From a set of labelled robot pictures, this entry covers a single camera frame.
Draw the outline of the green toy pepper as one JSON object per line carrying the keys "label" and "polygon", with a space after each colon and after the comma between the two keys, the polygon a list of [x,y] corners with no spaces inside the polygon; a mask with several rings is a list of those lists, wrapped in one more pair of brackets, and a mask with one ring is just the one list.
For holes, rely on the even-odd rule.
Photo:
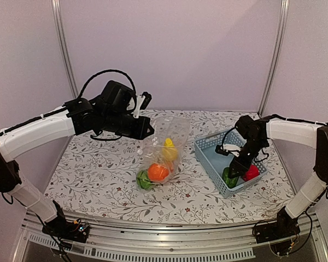
{"label": "green toy pepper", "polygon": [[239,177],[229,178],[229,167],[226,167],[222,172],[222,179],[228,188],[234,188],[237,185]]}

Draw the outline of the clear zip top bag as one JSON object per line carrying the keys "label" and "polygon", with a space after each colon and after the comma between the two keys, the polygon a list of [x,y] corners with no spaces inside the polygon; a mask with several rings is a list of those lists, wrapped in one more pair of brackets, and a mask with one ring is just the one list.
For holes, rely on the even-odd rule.
{"label": "clear zip top bag", "polygon": [[144,192],[168,182],[177,171],[190,131],[191,120],[161,116],[154,119],[154,134],[144,139],[138,154],[142,162],[136,184]]}

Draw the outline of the yellow toy pear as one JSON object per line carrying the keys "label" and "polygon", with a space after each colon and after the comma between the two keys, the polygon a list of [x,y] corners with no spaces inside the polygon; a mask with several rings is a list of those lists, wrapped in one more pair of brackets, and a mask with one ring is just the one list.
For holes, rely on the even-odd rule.
{"label": "yellow toy pear", "polygon": [[166,161],[175,161],[178,158],[178,150],[171,138],[165,139],[162,154]]}

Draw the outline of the orange toy fruit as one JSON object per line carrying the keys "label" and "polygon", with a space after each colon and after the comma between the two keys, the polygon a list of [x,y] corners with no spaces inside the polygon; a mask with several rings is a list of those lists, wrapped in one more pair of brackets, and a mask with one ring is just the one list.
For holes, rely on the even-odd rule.
{"label": "orange toy fruit", "polygon": [[162,182],[164,181],[170,174],[169,170],[160,164],[152,164],[148,170],[148,178],[153,182]]}

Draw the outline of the green toy watermelon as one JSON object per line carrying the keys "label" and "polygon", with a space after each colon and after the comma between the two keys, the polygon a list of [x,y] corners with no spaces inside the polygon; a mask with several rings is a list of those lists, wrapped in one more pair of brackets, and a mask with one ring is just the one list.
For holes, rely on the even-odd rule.
{"label": "green toy watermelon", "polygon": [[140,189],[151,190],[157,186],[157,184],[149,179],[147,170],[140,170],[136,175],[136,183]]}

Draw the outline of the green orange toy mango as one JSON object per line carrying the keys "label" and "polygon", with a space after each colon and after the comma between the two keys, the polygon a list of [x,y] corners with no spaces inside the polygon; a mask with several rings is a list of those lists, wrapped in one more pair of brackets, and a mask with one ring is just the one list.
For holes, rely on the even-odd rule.
{"label": "green orange toy mango", "polygon": [[174,162],[173,161],[165,161],[165,165],[168,168],[169,172],[171,174],[173,174],[174,173],[174,168],[175,168]]}

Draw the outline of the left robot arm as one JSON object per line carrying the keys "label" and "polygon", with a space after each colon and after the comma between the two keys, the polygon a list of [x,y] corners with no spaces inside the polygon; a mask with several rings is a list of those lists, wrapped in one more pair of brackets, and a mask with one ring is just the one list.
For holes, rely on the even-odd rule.
{"label": "left robot arm", "polygon": [[51,141],[89,131],[94,132],[95,140],[103,131],[114,133],[117,138],[143,140],[154,133],[150,118],[139,114],[150,101],[148,92],[138,95],[110,80],[102,93],[91,100],[79,97],[24,123],[0,129],[0,192],[37,214],[57,236],[67,236],[69,223],[61,218],[57,205],[19,173],[16,158]]}

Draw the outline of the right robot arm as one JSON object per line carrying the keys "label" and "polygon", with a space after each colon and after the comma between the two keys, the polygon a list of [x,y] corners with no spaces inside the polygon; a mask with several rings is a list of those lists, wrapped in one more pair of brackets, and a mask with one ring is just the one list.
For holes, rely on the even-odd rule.
{"label": "right robot arm", "polygon": [[292,231],[292,220],[315,204],[328,187],[328,123],[282,118],[278,115],[254,120],[245,115],[236,122],[235,130],[246,143],[234,152],[229,178],[245,175],[258,153],[268,146],[269,140],[283,140],[315,149],[313,175],[278,212],[278,217],[282,218],[272,225],[273,235],[283,238]]}

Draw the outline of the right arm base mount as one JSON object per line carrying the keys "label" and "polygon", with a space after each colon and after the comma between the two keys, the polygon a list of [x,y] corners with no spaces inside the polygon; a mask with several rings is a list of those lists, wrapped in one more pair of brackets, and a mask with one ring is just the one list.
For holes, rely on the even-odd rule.
{"label": "right arm base mount", "polygon": [[252,234],[257,243],[270,242],[287,238],[282,242],[276,242],[270,245],[271,251],[277,256],[289,255],[295,245],[295,240],[290,240],[291,236],[300,233],[298,219],[291,218],[285,209],[277,213],[276,221],[269,223],[266,221],[257,222],[252,229]]}

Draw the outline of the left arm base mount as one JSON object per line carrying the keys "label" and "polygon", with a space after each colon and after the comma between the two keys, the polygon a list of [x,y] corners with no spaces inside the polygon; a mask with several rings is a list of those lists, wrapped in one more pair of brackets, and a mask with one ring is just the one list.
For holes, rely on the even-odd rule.
{"label": "left arm base mount", "polygon": [[80,218],[73,222],[67,221],[61,206],[54,200],[52,202],[57,209],[57,217],[51,222],[45,222],[42,232],[60,239],[86,243],[89,237],[90,224],[82,222]]}

